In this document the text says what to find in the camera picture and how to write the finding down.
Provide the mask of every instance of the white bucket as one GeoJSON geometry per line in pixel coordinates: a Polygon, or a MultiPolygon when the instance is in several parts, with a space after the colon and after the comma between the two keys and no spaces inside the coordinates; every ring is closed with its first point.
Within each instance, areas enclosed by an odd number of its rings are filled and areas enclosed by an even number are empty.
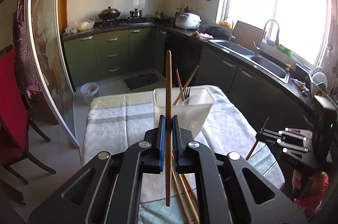
{"type": "Polygon", "coordinates": [[[99,97],[99,86],[97,83],[86,83],[80,88],[85,103],[90,106],[94,98],[99,97]]]}
{"type": "MultiPolygon", "coordinates": [[[[180,94],[179,88],[172,89],[173,103],[180,94]]],[[[181,99],[175,106],[172,106],[172,115],[177,115],[179,126],[183,129],[191,131],[192,137],[195,139],[201,131],[209,111],[214,104],[210,92],[202,87],[196,86],[190,89],[190,98],[195,98],[193,104],[182,105],[181,99]]],[[[155,89],[153,91],[154,102],[154,127],[158,127],[160,115],[165,115],[166,89],[155,89]]]]}

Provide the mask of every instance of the rice cooker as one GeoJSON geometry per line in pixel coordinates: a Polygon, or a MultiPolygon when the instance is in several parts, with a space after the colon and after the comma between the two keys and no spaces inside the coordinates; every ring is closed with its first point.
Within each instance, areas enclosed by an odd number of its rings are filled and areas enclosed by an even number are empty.
{"type": "Polygon", "coordinates": [[[177,16],[175,25],[183,29],[197,29],[200,23],[200,16],[193,13],[182,13],[177,16]]]}

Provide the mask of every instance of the double sink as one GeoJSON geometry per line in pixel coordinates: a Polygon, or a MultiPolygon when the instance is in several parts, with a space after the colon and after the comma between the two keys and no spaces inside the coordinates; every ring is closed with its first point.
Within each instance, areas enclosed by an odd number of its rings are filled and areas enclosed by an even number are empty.
{"type": "Polygon", "coordinates": [[[244,57],[245,59],[249,60],[250,62],[258,65],[268,73],[272,74],[276,78],[278,78],[283,83],[288,83],[290,74],[285,71],[285,69],[281,68],[280,66],[276,65],[275,63],[265,59],[262,56],[255,55],[254,52],[251,50],[235,43],[231,43],[224,40],[210,40],[212,43],[217,44],[225,49],[229,49],[230,51],[234,52],[235,54],[244,57]]]}

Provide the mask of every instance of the chair back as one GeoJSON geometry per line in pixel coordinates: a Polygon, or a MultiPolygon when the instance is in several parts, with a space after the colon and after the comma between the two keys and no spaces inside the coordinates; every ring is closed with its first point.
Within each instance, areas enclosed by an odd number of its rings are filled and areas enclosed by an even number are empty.
{"type": "Polygon", "coordinates": [[[28,112],[14,73],[14,48],[0,58],[0,122],[13,143],[26,147],[28,112]]]}

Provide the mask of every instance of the sink basin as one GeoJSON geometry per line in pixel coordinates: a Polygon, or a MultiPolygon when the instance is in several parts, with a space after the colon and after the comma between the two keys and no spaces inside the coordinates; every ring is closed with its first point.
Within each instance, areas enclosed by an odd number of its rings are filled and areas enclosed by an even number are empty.
{"type": "Polygon", "coordinates": [[[251,50],[246,49],[245,47],[242,47],[242,46],[235,44],[235,43],[230,43],[230,42],[227,42],[227,41],[214,41],[213,43],[218,44],[218,45],[225,47],[225,48],[229,48],[232,51],[235,51],[235,52],[242,54],[242,55],[253,55],[253,52],[251,50]]]}
{"type": "Polygon", "coordinates": [[[260,66],[264,67],[265,69],[269,70],[270,72],[272,72],[274,75],[276,75],[281,79],[285,79],[286,76],[288,75],[288,73],[286,73],[284,69],[282,69],[281,67],[277,66],[273,62],[270,62],[269,60],[263,57],[253,56],[250,59],[255,63],[259,64],[260,66]]]}

